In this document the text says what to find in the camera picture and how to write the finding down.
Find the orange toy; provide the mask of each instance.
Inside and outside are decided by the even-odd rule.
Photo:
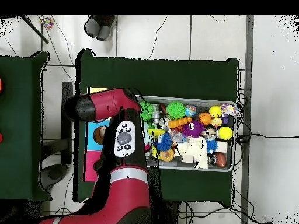
[[[210,113],[201,113],[199,114],[199,122],[203,125],[211,124],[212,117]]]
[[[187,124],[191,121],[192,121],[191,117],[179,118],[178,120],[172,120],[172,121],[168,122],[168,127],[169,127],[169,129],[176,128],[178,126]]]

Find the plastic bin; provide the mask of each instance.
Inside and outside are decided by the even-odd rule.
[[[184,105],[192,104],[196,106],[196,115],[193,119],[198,119],[200,113],[208,112],[211,106],[220,105],[223,103],[237,106],[234,102],[230,101],[218,101],[218,100],[200,100],[200,99],[184,99],[184,98],[171,98],[171,97],[158,97],[158,96],[142,96],[145,101],[149,103],[163,103],[167,106],[170,102],[181,102]],[[137,96],[139,102],[143,101],[141,97]],[[226,158],[226,166],[220,168],[216,165],[209,165],[208,169],[195,169],[195,163],[183,163],[181,156],[175,157],[171,162],[159,161],[159,167],[161,169],[176,169],[176,170],[194,170],[194,171],[211,171],[211,172],[229,172],[232,170],[232,161],[234,160],[234,148],[235,148],[235,130],[236,130],[237,118],[233,116],[228,116],[228,124],[222,126],[228,126],[233,131],[233,136],[228,140]],[[147,160],[148,167],[157,166],[157,161],[152,156]]]

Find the green table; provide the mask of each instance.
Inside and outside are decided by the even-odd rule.
[[[76,93],[87,93],[87,87],[137,88],[142,95],[235,102],[237,97],[238,60],[167,61],[95,57],[82,50],[76,59]],[[74,201],[91,196],[94,183],[82,181],[85,123],[78,122],[75,147]],[[164,200],[220,201],[231,206],[232,171],[161,170]]]
[[[0,56],[0,199],[51,200],[39,184],[41,70],[47,52],[29,58]]]

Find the colorful ball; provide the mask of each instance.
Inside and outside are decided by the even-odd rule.
[[[221,116],[221,108],[220,106],[212,106],[208,113],[210,113],[212,118],[219,118]]]
[[[211,124],[212,117],[210,113],[201,113],[199,114],[199,123],[202,123],[203,125]]]
[[[196,106],[187,105],[185,107],[185,116],[186,117],[193,117],[195,114],[196,114]]]
[[[229,140],[232,137],[232,129],[226,126],[221,127],[216,131],[216,136],[222,140]]]

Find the tennis ball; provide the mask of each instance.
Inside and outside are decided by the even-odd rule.
[[[221,127],[216,131],[216,136],[222,140],[229,140],[232,137],[232,129],[226,126]]]

